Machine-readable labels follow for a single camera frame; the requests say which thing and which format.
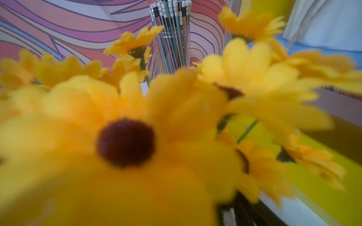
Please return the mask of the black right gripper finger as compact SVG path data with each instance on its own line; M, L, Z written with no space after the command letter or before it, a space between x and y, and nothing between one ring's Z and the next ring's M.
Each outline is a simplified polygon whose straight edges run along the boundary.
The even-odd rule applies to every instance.
M262 201L251 204L241 193L227 204L217 206L220 226L285 226Z

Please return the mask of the shelf sunflower pot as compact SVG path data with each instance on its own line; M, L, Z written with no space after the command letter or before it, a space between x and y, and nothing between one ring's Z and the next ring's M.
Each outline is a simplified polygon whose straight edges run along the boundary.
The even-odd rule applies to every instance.
M287 55L282 17L229 7L221 55L149 75L149 43L164 27L123 33L111 68L27 49L1 59L1 225L219 226L217 206L241 193L281 208L295 198L286 163L344 190L346 170L300 132L330 130L309 105L319 87L362 93L352 58Z
M295 1L282 37L331 50L362 51L361 1Z

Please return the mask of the yellow wooden shelf unit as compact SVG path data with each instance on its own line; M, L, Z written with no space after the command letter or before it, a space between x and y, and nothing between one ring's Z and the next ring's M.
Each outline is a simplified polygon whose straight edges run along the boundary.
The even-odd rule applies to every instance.
M310 131L302 141L330 151L347 170L345 191L290 166L297 200L288 201L280 217L292 226L359 226L362 223L362 98L346 89L319 90L315 105L332 115L335 129Z

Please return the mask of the clear cup of pencils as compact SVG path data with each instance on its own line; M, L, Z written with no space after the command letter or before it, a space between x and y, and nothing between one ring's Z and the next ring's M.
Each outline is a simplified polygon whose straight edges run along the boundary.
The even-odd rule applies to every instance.
M156 36L158 72L172 74L190 65L192 1L156 1L150 4L153 25L164 29Z

